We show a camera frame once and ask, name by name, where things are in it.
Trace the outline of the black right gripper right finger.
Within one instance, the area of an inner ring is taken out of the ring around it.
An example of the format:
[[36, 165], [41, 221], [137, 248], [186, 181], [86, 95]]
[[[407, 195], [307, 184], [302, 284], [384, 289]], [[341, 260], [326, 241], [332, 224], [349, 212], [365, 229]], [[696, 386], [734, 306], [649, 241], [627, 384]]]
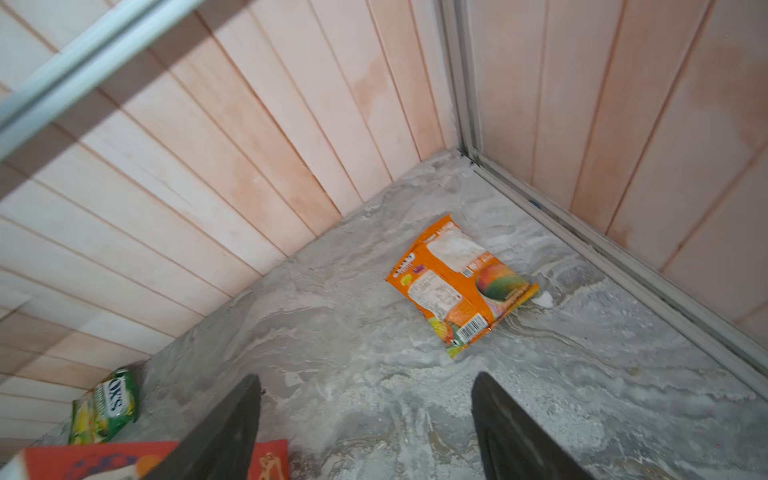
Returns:
[[488, 373], [474, 380], [472, 415], [487, 479], [590, 479]]

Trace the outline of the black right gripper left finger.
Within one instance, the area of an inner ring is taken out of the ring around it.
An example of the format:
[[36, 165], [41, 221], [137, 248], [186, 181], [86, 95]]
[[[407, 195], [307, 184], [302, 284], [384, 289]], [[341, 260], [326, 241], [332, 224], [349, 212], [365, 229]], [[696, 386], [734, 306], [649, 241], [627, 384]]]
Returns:
[[246, 479], [259, 428], [262, 388], [245, 376], [153, 468], [148, 479]]

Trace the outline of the red paper bag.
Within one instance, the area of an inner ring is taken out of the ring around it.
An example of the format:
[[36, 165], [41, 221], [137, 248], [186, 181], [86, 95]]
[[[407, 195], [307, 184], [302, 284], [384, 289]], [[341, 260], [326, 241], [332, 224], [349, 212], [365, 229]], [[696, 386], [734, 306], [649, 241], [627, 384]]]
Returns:
[[[142, 479], [177, 446], [173, 441], [28, 447], [1, 468], [3, 479]], [[288, 443], [254, 445], [250, 479], [288, 479]]]

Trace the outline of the orange mango snack bag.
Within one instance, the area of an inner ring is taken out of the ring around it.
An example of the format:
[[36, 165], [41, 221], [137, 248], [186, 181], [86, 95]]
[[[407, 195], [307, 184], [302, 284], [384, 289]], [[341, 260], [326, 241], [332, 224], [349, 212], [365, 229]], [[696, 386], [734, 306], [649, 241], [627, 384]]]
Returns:
[[386, 281], [425, 316], [452, 359], [539, 292], [449, 215], [418, 236]]

